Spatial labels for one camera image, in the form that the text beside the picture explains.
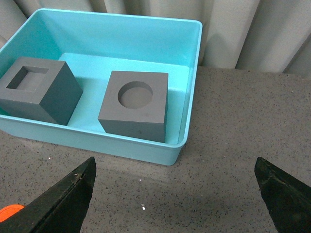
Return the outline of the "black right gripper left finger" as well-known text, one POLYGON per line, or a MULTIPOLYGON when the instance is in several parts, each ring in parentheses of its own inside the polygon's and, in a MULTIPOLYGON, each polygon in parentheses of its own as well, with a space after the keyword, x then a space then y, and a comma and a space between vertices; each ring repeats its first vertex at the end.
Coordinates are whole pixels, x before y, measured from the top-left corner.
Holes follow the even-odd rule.
POLYGON ((96 178, 94 157, 0 224, 2 233, 78 233, 96 178))

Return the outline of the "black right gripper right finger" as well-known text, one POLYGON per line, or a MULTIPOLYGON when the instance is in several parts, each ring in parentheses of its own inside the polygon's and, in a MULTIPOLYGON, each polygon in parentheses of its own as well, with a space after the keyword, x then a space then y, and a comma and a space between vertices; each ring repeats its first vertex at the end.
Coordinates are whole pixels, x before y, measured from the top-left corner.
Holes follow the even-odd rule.
POLYGON ((269 215, 279 233, 311 231, 311 188, 258 157, 254 168, 269 215))

